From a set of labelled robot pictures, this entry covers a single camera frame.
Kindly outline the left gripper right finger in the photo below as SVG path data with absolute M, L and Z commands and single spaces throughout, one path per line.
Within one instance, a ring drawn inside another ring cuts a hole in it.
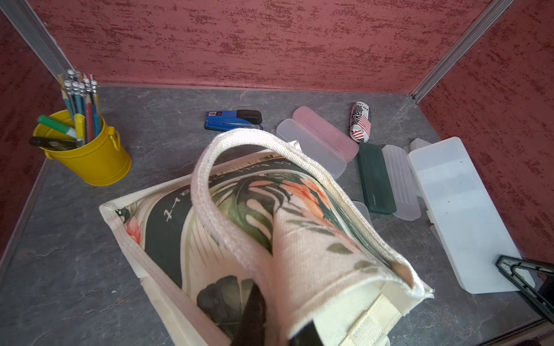
M 288 341 L 288 346 L 323 346 L 315 323 L 311 321 Z

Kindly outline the pink pencil case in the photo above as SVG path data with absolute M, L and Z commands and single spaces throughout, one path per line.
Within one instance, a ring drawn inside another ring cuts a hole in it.
M 291 119 L 317 137 L 346 162 L 352 161 L 359 153 L 359 144 L 310 108 L 306 106 L 297 108 Z

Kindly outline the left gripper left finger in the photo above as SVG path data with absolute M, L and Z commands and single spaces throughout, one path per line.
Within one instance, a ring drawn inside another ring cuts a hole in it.
M 261 290 L 253 285 L 231 346 L 264 346 L 266 304 Z

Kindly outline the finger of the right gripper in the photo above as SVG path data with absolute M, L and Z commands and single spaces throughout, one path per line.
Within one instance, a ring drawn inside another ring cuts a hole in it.
M 502 255 L 496 267 L 529 307 L 553 323 L 553 264 Z

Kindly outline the green pencil case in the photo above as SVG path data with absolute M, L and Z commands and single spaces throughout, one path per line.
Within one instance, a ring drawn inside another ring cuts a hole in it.
M 374 144 L 359 144 L 357 160 L 369 212 L 382 215 L 395 213 L 397 207 L 381 148 Z

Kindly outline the floral canvas tote bag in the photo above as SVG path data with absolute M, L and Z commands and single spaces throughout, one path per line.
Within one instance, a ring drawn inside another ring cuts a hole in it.
M 297 144 L 218 135 L 192 174 L 100 212 L 176 345 L 231 345 L 254 284 L 265 344 L 315 323 L 323 345 L 389 345 L 433 296 Z

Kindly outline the large white pencil case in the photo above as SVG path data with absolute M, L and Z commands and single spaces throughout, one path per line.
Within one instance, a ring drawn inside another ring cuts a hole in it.
M 496 261 L 518 258 L 519 250 L 462 140 L 419 148 L 408 154 L 408 163 L 460 286 L 473 295 L 516 291 Z

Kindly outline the clear ribbed pencil case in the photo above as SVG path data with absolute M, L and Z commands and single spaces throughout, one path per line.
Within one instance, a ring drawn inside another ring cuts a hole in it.
M 407 152 L 398 146 L 386 145 L 382 148 L 396 212 L 393 215 L 405 221 L 415 221 L 421 217 L 421 208 L 416 195 Z

